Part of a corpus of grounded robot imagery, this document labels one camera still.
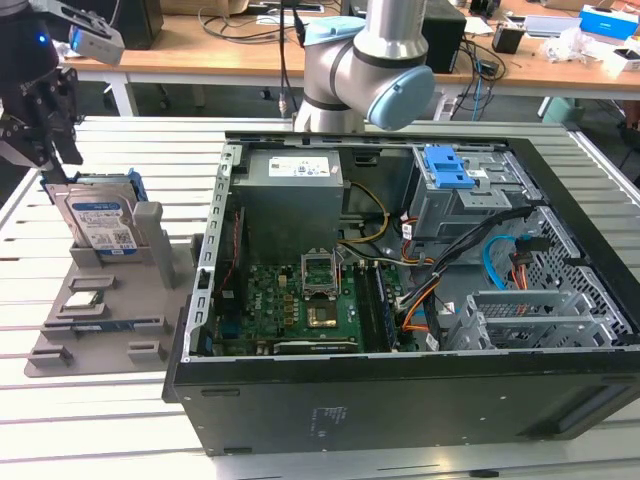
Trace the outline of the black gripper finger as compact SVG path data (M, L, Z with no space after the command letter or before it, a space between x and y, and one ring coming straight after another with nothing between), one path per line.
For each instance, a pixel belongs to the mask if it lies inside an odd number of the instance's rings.
M11 116L1 116L1 158L13 165L40 171L49 183L64 184L67 177L61 166L55 138L68 133L68 121L58 115L46 118L43 125L30 126Z
M53 80L49 122L54 144L63 163L82 165L83 158L76 146L75 131L76 125L82 121L77 111L77 72L70 67L57 69Z

